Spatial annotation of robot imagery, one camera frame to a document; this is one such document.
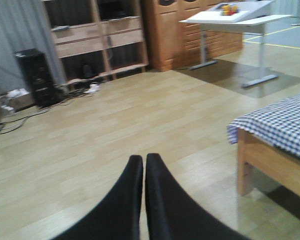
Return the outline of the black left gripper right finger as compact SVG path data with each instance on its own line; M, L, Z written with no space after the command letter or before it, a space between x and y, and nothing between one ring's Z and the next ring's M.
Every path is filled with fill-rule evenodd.
M158 153L146 156L145 208L151 240L247 239L191 198Z

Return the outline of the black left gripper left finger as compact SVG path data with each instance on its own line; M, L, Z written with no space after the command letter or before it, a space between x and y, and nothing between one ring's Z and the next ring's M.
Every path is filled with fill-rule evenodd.
M54 240L139 240L143 159L131 155L110 191L87 215Z

